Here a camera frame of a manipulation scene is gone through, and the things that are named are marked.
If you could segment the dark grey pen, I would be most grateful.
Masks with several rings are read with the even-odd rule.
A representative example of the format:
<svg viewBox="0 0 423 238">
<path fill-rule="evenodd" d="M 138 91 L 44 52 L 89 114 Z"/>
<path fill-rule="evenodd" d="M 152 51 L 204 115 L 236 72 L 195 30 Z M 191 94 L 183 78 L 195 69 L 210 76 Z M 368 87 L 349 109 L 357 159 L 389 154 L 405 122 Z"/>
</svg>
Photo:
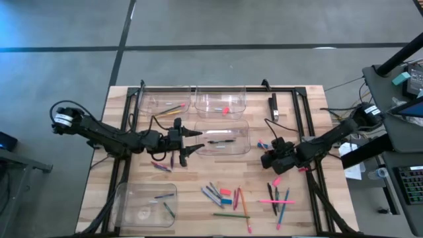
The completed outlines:
<svg viewBox="0 0 423 238">
<path fill-rule="evenodd" d="M 217 198 L 222 199 L 222 195 L 219 193 L 219 191 L 217 190 L 217 188 L 215 187 L 215 185 L 212 182 L 209 182 L 209 185 L 206 186 L 206 188 Z"/>
</svg>

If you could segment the grey-blue pen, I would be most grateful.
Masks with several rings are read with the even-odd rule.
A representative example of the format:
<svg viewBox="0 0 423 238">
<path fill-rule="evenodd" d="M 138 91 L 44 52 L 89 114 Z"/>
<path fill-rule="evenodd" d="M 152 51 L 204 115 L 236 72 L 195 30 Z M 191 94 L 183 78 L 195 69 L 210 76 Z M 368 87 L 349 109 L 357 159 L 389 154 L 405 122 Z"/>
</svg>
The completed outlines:
<svg viewBox="0 0 423 238">
<path fill-rule="evenodd" d="M 207 196 L 214 204 L 224 209 L 220 200 L 218 200 L 214 195 L 211 195 L 205 188 L 201 188 L 202 193 Z"/>
</svg>

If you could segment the black monitor pole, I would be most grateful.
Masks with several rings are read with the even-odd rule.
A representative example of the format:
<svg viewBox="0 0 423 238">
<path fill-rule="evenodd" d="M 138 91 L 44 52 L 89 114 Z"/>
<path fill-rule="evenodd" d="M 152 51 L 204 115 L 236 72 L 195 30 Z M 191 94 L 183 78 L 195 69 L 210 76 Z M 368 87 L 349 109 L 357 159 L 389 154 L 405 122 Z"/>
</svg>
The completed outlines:
<svg viewBox="0 0 423 238">
<path fill-rule="evenodd" d="M 423 32 L 376 69 L 379 76 L 388 75 L 396 66 L 423 48 Z"/>
</svg>

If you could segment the clear plastic bin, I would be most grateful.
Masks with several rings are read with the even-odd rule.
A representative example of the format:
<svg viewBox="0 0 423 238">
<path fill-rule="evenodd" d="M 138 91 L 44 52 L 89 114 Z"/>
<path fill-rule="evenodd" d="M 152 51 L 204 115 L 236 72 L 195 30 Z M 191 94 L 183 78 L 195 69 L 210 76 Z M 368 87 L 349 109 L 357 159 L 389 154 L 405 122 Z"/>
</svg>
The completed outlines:
<svg viewBox="0 0 423 238">
<path fill-rule="evenodd" d="M 174 196 L 154 199 L 155 196 L 171 194 Z M 173 225 L 172 218 L 165 209 L 166 202 L 177 215 L 178 191 L 174 184 L 120 184 L 115 193 L 112 207 L 112 224 L 116 227 L 165 227 Z"/>
<path fill-rule="evenodd" d="M 185 103 L 184 107 L 177 108 L 182 113 L 172 116 L 161 117 L 172 118 L 182 116 L 189 111 L 191 105 L 192 89 L 189 86 L 181 87 L 147 87 L 142 91 L 139 102 L 139 111 L 150 118 L 156 114 Z"/>
<path fill-rule="evenodd" d="M 203 121 L 197 122 L 194 129 L 202 132 L 196 137 L 196 143 L 205 146 L 198 149 L 198 155 L 242 155 L 250 151 L 249 124 L 246 120 Z M 235 139 L 231 143 L 210 144 L 211 140 Z"/>
<path fill-rule="evenodd" d="M 198 116 L 206 119 L 238 120 L 247 107 L 247 89 L 240 87 L 197 86 L 194 107 Z M 229 113 L 222 115 L 229 107 Z"/>
</svg>

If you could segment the green crayon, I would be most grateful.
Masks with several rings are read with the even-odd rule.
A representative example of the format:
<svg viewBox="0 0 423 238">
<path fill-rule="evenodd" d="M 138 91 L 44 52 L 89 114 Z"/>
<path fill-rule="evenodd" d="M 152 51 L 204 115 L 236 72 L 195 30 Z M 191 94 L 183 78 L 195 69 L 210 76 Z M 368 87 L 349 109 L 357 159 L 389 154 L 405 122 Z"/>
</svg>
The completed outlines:
<svg viewBox="0 0 423 238">
<path fill-rule="evenodd" d="M 169 205 L 166 202 L 163 202 L 163 205 L 165 207 L 165 209 L 168 211 L 168 213 L 170 213 L 171 217 L 174 219 L 176 217 L 175 213 L 171 210 L 171 208 L 169 207 Z"/>
</svg>

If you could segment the orange pencil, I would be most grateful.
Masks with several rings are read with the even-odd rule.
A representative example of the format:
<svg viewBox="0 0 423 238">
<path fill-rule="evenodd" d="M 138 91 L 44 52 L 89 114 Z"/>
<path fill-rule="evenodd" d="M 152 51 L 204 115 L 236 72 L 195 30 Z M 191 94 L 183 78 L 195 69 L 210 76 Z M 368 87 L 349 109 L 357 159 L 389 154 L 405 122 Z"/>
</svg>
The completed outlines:
<svg viewBox="0 0 423 238">
<path fill-rule="evenodd" d="M 241 188 L 241 186 L 239 186 L 238 189 L 239 189 L 239 194 L 241 196 L 241 202 L 242 202 L 242 206 L 243 206 L 244 215 L 246 217 L 247 230 L 248 230 L 248 233 L 251 234 L 252 233 L 252 227 L 250 225 L 250 218 L 249 218 L 249 214 L 248 214 L 248 210 L 247 210 L 247 204 L 246 204 L 246 201 L 245 201 L 245 197 L 244 197 L 244 194 L 243 194 L 243 189 Z"/>
</svg>

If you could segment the black aluminium frame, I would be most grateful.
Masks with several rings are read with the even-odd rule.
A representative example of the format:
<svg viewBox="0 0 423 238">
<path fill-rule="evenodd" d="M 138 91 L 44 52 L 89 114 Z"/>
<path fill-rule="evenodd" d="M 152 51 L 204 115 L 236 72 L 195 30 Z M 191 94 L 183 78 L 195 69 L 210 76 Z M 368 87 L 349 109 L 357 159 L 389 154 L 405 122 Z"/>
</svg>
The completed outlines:
<svg viewBox="0 0 423 238">
<path fill-rule="evenodd" d="M 326 102 L 323 88 L 317 85 L 308 86 L 272 86 L 246 87 L 247 107 L 245 116 L 257 130 L 264 129 L 260 115 L 268 111 L 268 98 L 272 93 L 278 96 L 278 104 L 284 114 L 295 122 L 301 134 L 313 132 L 314 121 L 319 128 L 326 130 L 330 120 L 326 112 L 319 110 L 319 105 Z M 209 178 L 202 170 L 195 171 L 194 165 L 199 161 L 191 155 L 186 169 L 178 169 L 174 173 L 155 172 L 146 153 L 119 157 L 112 162 L 99 164 L 89 172 L 85 195 L 81 205 L 77 227 L 72 238 L 131 238 L 131 237 L 213 237 L 232 238 L 247 237 L 245 224 L 230 223 L 227 229 L 222 223 L 211 223 L 200 213 L 210 207 L 200 192 L 200 183 Z M 328 238 L 392 238 L 386 236 L 366 235 L 364 233 L 344 233 L 335 224 L 330 214 L 324 209 L 320 200 L 308 187 L 311 177 L 307 172 L 295 174 L 291 187 L 302 195 L 302 207 L 294 211 L 293 221 L 285 225 L 281 231 L 265 221 L 252 220 L 252 236 L 254 237 L 328 237 Z M 159 184 L 169 182 L 177 185 L 182 192 L 182 206 L 177 210 L 176 223 L 170 227 L 130 227 L 116 225 L 112 222 L 111 213 L 107 213 L 96 231 L 88 232 L 96 215 L 103 205 L 113 201 L 114 191 L 120 182 Z"/>
</svg>

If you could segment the dark pencil with red end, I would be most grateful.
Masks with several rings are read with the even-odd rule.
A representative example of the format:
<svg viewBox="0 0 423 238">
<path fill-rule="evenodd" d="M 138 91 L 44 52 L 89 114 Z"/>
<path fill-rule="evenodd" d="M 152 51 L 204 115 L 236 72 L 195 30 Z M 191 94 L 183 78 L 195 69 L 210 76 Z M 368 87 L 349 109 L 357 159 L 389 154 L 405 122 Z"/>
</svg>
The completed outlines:
<svg viewBox="0 0 423 238">
<path fill-rule="evenodd" d="M 162 112 L 160 112 L 160 113 L 156 114 L 156 116 L 160 116 L 160 115 L 162 115 L 162 114 L 166 114 L 166 113 L 172 112 L 172 111 L 176 110 L 177 108 L 181 108 L 181 107 L 184 107 L 184 106 L 185 106 L 185 103 L 182 103 L 182 104 L 180 104 L 180 105 L 178 105 L 178 106 L 175 106 L 175 107 L 172 107 L 172 108 L 167 109 L 167 110 L 165 110 L 165 111 L 162 111 Z"/>
</svg>

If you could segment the black stapler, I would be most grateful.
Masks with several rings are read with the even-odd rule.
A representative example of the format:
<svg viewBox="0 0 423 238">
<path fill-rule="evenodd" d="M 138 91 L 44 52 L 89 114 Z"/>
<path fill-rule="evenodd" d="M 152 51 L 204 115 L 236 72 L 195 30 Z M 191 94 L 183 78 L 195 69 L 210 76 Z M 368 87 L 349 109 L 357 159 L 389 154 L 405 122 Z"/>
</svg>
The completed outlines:
<svg viewBox="0 0 423 238">
<path fill-rule="evenodd" d="M 279 111 L 278 111 L 276 93 L 272 93 L 272 96 L 268 98 L 268 104 L 269 104 L 269 108 L 270 108 L 271 120 L 273 122 L 277 122 L 278 119 L 279 119 Z"/>
</svg>

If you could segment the green pencil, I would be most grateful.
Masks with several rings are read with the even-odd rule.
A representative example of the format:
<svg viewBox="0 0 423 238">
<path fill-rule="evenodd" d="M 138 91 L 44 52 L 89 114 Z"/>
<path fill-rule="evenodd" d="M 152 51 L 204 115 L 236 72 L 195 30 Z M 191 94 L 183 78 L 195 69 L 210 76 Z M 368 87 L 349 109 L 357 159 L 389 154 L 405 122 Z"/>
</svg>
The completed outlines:
<svg viewBox="0 0 423 238">
<path fill-rule="evenodd" d="M 213 213 L 213 216 L 229 217 L 229 218 L 243 218 L 250 219 L 250 216 L 240 215 L 240 214 L 223 214 L 223 213 Z"/>
</svg>

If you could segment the black keyboard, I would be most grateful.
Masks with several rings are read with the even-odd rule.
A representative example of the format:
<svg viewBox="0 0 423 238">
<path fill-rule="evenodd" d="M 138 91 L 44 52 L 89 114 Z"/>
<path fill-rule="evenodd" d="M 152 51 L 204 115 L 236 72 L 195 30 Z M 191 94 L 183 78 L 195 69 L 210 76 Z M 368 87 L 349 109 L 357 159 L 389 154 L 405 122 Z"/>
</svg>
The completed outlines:
<svg viewBox="0 0 423 238">
<path fill-rule="evenodd" d="M 423 204 L 423 165 L 396 167 L 395 172 L 406 203 Z"/>
</svg>

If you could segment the teal box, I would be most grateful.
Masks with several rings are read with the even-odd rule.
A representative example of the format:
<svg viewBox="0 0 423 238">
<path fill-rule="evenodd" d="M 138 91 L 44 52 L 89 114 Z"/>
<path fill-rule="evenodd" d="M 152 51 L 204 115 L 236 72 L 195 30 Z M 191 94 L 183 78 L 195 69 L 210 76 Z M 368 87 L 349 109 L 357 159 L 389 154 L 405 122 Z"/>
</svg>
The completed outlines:
<svg viewBox="0 0 423 238">
<path fill-rule="evenodd" d="M 410 74 L 408 72 L 402 72 L 392 80 L 392 84 L 398 86 L 407 81 L 408 79 L 410 79 Z"/>
</svg>

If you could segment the white paper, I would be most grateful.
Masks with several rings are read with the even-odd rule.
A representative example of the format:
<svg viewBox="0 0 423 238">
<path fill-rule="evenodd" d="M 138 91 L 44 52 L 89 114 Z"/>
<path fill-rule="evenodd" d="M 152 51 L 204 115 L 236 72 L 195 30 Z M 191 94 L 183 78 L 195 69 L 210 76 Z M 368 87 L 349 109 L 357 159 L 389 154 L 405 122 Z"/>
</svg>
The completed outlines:
<svg viewBox="0 0 423 238">
<path fill-rule="evenodd" d="M 357 144 L 345 142 L 338 148 L 338 152 L 340 156 L 343 156 L 351 151 L 356 150 L 357 148 L 358 148 Z M 364 172 L 365 172 L 364 162 L 354 165 L 353 167 L 350 167 L 348 169 L 344 169 L 345 177 L 347 179 L 353 179 L 353 180 L 362 180 L 362 173 Z"/>
</svg>

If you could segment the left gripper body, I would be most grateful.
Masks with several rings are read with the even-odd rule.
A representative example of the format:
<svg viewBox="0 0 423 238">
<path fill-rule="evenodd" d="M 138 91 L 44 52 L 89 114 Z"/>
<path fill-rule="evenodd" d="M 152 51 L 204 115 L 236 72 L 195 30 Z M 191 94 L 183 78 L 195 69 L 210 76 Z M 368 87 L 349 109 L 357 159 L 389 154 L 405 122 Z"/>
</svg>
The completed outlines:
<svg viewBox="0 0 423 238">
<path fill-rule="evenodd" d="M 162 137 L 161 151 L 167 153 L 170 151 L 179 151 L 179 163 L 182 167 L 187 166 L 186 155 L 183 152 L 183 138 L 182 138 L 182 119 L 175 118 L 173 126 L 166 129 L 167 134 Z"/>
</svg>

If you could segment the black computer tower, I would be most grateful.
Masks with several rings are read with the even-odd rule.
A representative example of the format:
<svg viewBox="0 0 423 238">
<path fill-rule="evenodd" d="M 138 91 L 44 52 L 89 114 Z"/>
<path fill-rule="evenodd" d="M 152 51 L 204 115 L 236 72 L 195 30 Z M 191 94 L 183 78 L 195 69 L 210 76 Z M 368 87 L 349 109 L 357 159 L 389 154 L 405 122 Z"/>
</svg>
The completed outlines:
<svg viewBox="0 0 423 238">
<path fill-rule="evenodd" d="M 13 136 L 0 132 L 0 149 L 13 151 L 17 146 L 18 140 Z"/>
</svg>

